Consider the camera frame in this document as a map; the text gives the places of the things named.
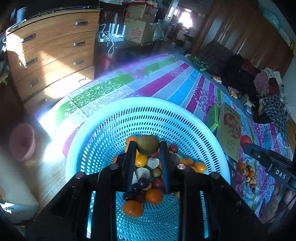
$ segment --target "plaid cloth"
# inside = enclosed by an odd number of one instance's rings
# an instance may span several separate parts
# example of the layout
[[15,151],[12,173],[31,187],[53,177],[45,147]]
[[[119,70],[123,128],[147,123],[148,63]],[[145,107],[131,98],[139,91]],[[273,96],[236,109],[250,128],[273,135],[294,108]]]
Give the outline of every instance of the plaid cloth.
[[287,134],[287,112],[278,95],[271,95],[262,98],[263,109],[259,115],[266,113],[273,121],[276,130],[281,133],[283,139],[289,144]]

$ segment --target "red fabric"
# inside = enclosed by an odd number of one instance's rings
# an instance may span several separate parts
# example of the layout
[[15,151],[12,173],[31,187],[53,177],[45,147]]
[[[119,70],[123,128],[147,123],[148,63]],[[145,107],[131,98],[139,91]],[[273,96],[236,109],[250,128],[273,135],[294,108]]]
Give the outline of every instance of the red fabric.
[[247,71],[249,74],[256,76],[256,69],[255,67],[251,64],[251,62],[244,58],[243,63],[242,63],[242,67],[241,67],[244,71]]
[[269,79],[269,95],[279,95],[279,86],[275,78]]

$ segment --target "wooden dresser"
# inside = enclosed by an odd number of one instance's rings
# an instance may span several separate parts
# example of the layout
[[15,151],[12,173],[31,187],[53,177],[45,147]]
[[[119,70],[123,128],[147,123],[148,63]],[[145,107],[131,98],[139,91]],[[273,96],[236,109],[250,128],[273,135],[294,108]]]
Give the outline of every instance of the wooden dresser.
[[9,65],[29,114],[94,79],[94,43],[100,9],[36,17],[6,32]]

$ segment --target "wooden door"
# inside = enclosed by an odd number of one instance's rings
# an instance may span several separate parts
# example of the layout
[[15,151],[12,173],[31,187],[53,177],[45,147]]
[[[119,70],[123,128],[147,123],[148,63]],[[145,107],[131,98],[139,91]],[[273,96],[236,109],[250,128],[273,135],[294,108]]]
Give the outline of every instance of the wooden door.
[[224,19],[231,14],[232,2],[233,0],[214,0],[192,43],[191,54],[197,54],[201,47],[215,38]]
[[240,54],[252,62],[266,31],[266,25],[262,18],[259,12],[253,11],[250,21],[233,47],[234,54]]
[[270,24],[265,18],[263,18],[262,21],[265,21],[265,31],[263,32],[264,37],[261,38],[257,50],[252,59],[250,59],[251,63],[259,69],[265,69],[268,67],[270,61],[273,59],[274,52],[282,39],[272,24]]
[[242,2],[235,2],[229,10],[214,39],[229,50],[233,50],[254,10]]
[[279,71],[281,73],[281,77],[283,77],[294,55],[285,40],[281,36],[279,36],[279,38],[280,39],[277,48],[270,49],[273,57],[270,59],[270,62],[266,67],[269,67],[274,71]]

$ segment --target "box with red circle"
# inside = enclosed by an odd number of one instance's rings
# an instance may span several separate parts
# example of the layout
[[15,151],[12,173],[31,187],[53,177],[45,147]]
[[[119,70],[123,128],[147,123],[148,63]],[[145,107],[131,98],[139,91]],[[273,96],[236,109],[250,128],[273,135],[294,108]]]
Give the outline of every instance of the box with red circle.
[[227,103],[223,103],[220,108],[216,138],[223,151],[235,161],[238,161],[239,158],[241,129],[241,116]]

